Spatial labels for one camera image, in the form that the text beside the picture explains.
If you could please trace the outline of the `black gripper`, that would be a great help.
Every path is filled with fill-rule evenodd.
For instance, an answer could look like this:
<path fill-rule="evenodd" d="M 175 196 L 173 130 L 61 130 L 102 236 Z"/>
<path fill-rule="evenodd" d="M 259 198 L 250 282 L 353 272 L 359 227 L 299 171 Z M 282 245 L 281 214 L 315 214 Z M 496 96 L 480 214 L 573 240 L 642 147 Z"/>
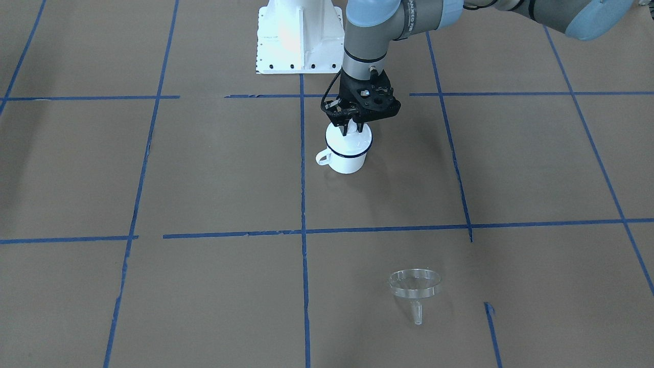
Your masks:
<path fill-rule="evenodd" d="M 343 127 L 343 137 L 354 132 L 353 118 L 362 114 L 362 111 L 363 107 L 360 103 L 350 102 L 342 97 L 336 97 L 333 100 L 324 100 L 324 113 L 335 127 Z M 362 133 L 364 123 L 355 122 L 355 124 L 357 132 Z"/>

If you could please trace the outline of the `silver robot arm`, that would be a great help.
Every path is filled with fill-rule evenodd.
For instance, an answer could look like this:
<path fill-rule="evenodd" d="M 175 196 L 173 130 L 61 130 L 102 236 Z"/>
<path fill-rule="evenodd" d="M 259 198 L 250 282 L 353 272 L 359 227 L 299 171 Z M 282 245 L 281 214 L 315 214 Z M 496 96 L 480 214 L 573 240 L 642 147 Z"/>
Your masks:
<path fill-rule="evenodd" d="M 321 109 L 336 132 L 348 125 L 394 117 L 401 103 L 385 72 L 393 40 L 449 27 L 464 10 L 495 8 L 514 12 L 577 40 L 594 40 L 614 27 L 631 1 L 349 1 L 337 98 L 321 100 Z"/>

